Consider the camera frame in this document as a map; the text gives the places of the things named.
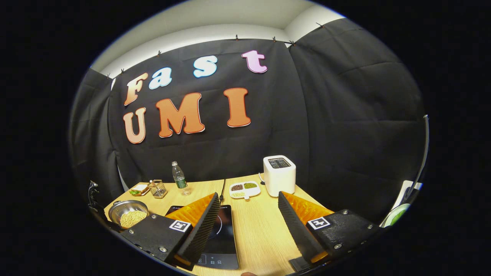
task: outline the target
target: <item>white divided dish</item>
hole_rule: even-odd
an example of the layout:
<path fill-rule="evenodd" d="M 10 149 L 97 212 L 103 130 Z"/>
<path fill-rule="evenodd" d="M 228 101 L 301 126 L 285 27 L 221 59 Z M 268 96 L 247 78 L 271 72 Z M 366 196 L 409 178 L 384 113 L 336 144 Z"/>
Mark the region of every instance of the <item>white divided dish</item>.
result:
<path fill-rule="evenodd" d="M 245 183 L 253 183 L 256 185 L 256 187 L 253 188 L 245 188 L 244 184 Z M 234 183 L 230 185 L 229 188 L 229 194 L 232 198 L 244 198 L 245 200 L 249 200 L 251 196 L 255 196 L 261 193 L 261 188 L 259 188 L 259 185 L 255 181 L 246 181 L 246 182 L 239 182 L 239 183 Z"/>

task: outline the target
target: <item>wooden table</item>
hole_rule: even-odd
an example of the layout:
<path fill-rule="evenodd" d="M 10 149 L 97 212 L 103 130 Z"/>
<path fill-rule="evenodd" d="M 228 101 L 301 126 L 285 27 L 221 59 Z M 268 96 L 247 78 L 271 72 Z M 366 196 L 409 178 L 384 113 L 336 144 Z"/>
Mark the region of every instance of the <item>wooden table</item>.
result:
<path fill-rule="evenodd" d="M 261 193 L 251 197 L 249 201 L 231 198 L 228 192 L 230 185 L 245 181 L 255 181 Z M 260 182 L 259 176 L 255 174 L 230 178 L 225 183 L 222 204 L 230 205 L 232 209 L 239 269 L 221 270 L 201 266 L 194 266 L 192 271 L 178 267 L 179 269 L 199 276 L 239 276 L 244 272 L 259 276 L 284 276 L 295 272 L 288 261 L 300 257 L 301 254 L 278 209 L 278 198 L 270 196 L 266 186 L 260 185 Z M 185 206 L 215 192 L 220 196 L 223 179 L 188 182 L 188 186 L 191 188 L 191 194 L 182 196 L 175 183 L 165 183 L 168 193 L 162 199 L 154 198 L 150 192 L 141 197 L 134 197 L 125 192 L 104 211 L 107 216 L 109 208 L 117 200 L 137 199 L 147 205 L 151 214 L 164 216 L 172 205 Z M 298 186 L 295 187 L 295 195 L 320 205 Z"/>

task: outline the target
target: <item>pink letter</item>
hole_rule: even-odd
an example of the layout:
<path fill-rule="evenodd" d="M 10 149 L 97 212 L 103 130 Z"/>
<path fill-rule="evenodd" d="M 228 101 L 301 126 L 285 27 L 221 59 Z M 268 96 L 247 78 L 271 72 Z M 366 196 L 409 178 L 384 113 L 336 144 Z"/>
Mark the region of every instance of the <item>pink letter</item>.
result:
<path fill-rule="evenodd" d="M 264 55 L 258 54 L 256 50 L 244 53 L 242 57 L 247 59 L 247 67 L 249 67 L 250 71 L 261 74 L 268 70 L 266 66 L 259 64 L 259 60 L 264 59 Z"/>

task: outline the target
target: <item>green object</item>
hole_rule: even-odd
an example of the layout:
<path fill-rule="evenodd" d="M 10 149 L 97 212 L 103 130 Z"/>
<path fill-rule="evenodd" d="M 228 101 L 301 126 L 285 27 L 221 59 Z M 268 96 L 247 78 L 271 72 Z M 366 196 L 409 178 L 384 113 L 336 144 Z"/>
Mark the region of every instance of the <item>green object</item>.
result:
<path fill-rule="evenodd" d="M 244 184 L 244 188 L 246 188 L 246 189 L 255 188 L 255 187 L 257 187 L 257 185 L 254 183 L 245 183 Z"/>
<path fill-rule="evenodd" d="M 177 187 L 180 188 L 180 189 L 185 188 L 185 187 L 188 186 L 188 184 L 186 183 L 186 180 L 185 179 L 178 180 L 176 182 L 176 184 L 177 184 Z"/>
<path fill-rule="evenodd" d="M 393 219 L 392 219 L 392 222 L 390 223 L 390 225 L 394 225 L 400 217 L 402 217 L 402 215 L 404 214 L 404 212 L 406 212 L 405 210 L 402 210 L 400 213 L 398 213 Z"/>

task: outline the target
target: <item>black backdrop curtain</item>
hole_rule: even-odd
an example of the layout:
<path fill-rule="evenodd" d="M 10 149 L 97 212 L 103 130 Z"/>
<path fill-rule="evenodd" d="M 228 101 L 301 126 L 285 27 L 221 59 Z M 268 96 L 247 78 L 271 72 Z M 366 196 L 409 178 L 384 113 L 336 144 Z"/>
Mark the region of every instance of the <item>black backdrop curtain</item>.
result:
<path fill-rule="evenodd" d="M 99 91 L 101 96 L 89 100 L 87 94 L 76 99 L 80 111 L 72 113 L 78 124 L 72 136 L 79 137 L 79 142 L 71 147 L 74 152 L 104 147 L 93 153 L 101 161 L 90 166 L 81 163 L 83 155 L 76 155 L 75 164 L 87 166 L 81 170 L 76 165 L 77 174 L 96 166 L 90 177 L 99 179 L 106 187 L 106 198 L 112 200 L 122 192 L 115 179 L 116 162 L 123 180 L 132 186 L 155 178 L 171 182 L 173 160 L 188 181 L 204 181 L 262 172 L 262 158 L 280 154 L 297 165 L 297 184 L 323 205 L 334 211 L 348 208 L 380 221 L 402 181 L 413 180 L 419 169 L 424 146 L 421 95 L 396 55 L 367 31 L 348 19 L 324 26 L 289 48 L 260 39 L 178 48 L 129 68 L 116 78 L 112 90 L 111 79 L 98 76 L 104 85 L 92 92 Z M 268 67 L 266 73 L 248 69 L 241 54 L 251 50 L 265 56 L 261 64 Z M 217 71 L 196 78 L 194 61 L 208 55 L 218 58 Z M 172 69 L 171 83 L 149 89 L 153 73 L 164 67 Z M 125 107 L 128 82 L 143 73 L 149 76 L 138 98 Z M 94 80 L 86 76 L 79 94 L 83 87 L 93 86 L 91 82 Z M 245 109 L 251 124 L 230 128 L 223 92 L 236 87 L 248 90 Z M 199 113 L 205 131 L 159 137 L 155 104 L 170 99 L 179 109 L 184 96 L 193 92 L 202 95 Z M 92 112 L 99 119 L 98 127 L 87 124 L 87 115 L 82 116 L 83 107 L 89 106 L 98 111 Z M 126 138 L 123 115 L 142 107 L 146 108 L 146 136 L 142 143 L 132 144 Z M 137 125 L 135 115 L 135 134 Z M 91 143 L 81 143 L 84 134 Z M 79 179 L 86 189 L 88 178 Z"/>

